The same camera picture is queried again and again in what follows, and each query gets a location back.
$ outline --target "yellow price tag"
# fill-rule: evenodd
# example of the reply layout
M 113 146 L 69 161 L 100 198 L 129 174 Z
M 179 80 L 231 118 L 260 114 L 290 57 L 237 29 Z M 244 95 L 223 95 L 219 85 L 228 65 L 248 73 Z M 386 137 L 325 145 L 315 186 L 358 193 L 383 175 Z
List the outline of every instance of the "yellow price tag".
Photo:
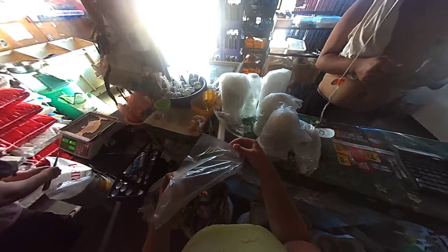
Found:
M 381 163 L 381 159 L 379 158 L 379 156 L 376 152 L 366 151 L 366 155 L 367 155 L 368 159 L 378 162 L 378 163 Z
M 346 165 L 346 166 L 352 166 L 350 164 L 350 160 L 349 157 L 346 155 L 341 155 L 341 154 L 336 154 L 337 155 L 337 159 L 339 161 L 340 164 L 342 165 Z
M 346 156 L 349 155 L 349 153 L 345 150 L 345 147 L 344 147 L 343 144 L 333 142 L 333 145 L 334 145 L 335 150 L 336 150 L 337 153 L 343 154 L 343 155 L 346 155 Z

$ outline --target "white tank top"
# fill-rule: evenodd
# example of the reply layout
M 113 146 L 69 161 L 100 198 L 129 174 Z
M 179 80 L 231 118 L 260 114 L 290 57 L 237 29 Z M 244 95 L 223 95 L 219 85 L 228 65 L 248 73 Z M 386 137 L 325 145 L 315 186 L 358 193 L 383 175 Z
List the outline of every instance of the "white tank top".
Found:
M 364 18 L 350 32 L 348 43 L 340 55 L 351 59 L 356 57 L 360 51 L 360 58 L 372 58 L 383 55 L 395 28 L 398 14 L 400 13 L 400 6 L 404 1 L 374 0 Z M 374 32 L 375 35 L 366 44 Z

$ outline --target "green bucket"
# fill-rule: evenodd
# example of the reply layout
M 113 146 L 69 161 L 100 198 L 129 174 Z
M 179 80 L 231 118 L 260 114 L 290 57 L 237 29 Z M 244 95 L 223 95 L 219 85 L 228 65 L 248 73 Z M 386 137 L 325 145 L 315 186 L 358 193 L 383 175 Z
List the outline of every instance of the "green bucket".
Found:
M 39 92 L 39 94 L 50 98 L 52 101 L 49 104 L 55 107 L 62 114 L 70 117 L 71 119 L 76 119 L 84 115 L 83 112 L 79 111 L 77 108 L 68 104 L 62 99 L 59 99 L 61 95 L 74 95 L 75 93 L 84 93 L 78 85 L 75 83 L 70 83 L 67 86 L 60 87 L 53 91 Z

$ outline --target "string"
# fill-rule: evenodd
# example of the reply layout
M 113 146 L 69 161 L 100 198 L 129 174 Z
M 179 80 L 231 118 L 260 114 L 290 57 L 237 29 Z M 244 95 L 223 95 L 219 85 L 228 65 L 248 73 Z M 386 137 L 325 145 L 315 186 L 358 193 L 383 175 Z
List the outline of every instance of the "string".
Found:
M 400 0 L 396 0 L 396 1 L 393 3 L 392 7 L 390 8 L 390 10 L 389 10 L 388 13 L 386 14 L 386 16 L 384 16 L 384 18 L 379 22 L 379 24 L 375 26 L 375 30 L 372 32 L 372 35 L 370 35 L 370 37 L 369 37 L 369 39 L 367 40 L 367 42 L 365 42 L 365 43 L 361 46 L 361 49 L 359 49 L 358 53 L 357 53 L 356 56 L 353 58 L 352 62 L 350 63 L 350 65 L 348 66 L 348 68 L 345 70 L 345 72 L 344 72 L 344 74 L 341 76 L 341 78 L 339 78 L 339 80 L 342 80 L 342 79 L 346 76 L 346 74 L 347 74 L 347 73 L 349 72 L 349 70 L 350 70 L 350 67 L 353 66 L 353 64 L 355 63 L 355 60 L 358 59 L 358 57 L 359 57 L 359 55 L 361 54 L 361 52 L 363 51 L 363 49 L 364 49 L 364 48 L 366 47 L 366 45 L 370 42 L 370 40 L 376 35 L 376 31 L 377 31 L 377 30 L 379 29 L 379 27 L 382 25 L 382 23 L 384 22 L 384 20 L 389 16 L 390 12 L 395 8 L 396 4 L 397 4 L 399 1 L 400 1 Z M 383 13 L 383 11 L 384 11 L 386 2 L 387 2 L 387 0 L 384 0 L 384 2 L 382 3 L 382 5 L 380 6 L 381 13 Z M 328 107 L 328 105 L 330 104 L 332 97 L 334 96 L 334 94 L 336 93 L 336 91 L 339 89 L 339 86 L 340 86 L 340 85 L 342 85 L 342 84 L 338 84 L 338 85 L 336 86 L 336 89 L 333 91 L 333 93 L 331 93 L 330 96 L 328 97 L 328 101 L 327 101 L 327 103 L 325 104 L 325 106 L 323 107 L 322 112 L 320 113 L 320 119 L 319 119 L 319 121 L 316 121 L 316 122 L 315 122 L 316 124 L 318 124 L 318 123 L 320 123 L 320 122 L 322 121 L 323 113 L 325 112 L 325 109 L 326 109 L 326 108 Z

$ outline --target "scale display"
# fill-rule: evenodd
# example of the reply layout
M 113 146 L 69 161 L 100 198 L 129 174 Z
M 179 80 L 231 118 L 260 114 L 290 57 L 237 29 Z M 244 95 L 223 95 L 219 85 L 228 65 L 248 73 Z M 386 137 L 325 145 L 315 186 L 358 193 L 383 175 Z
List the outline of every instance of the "scale display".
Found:
M 74 153 L 75 155 L 87 157 L 89 154 L 90 144 L 64 136 L 60 142 L 60 147 L 68 152 Z

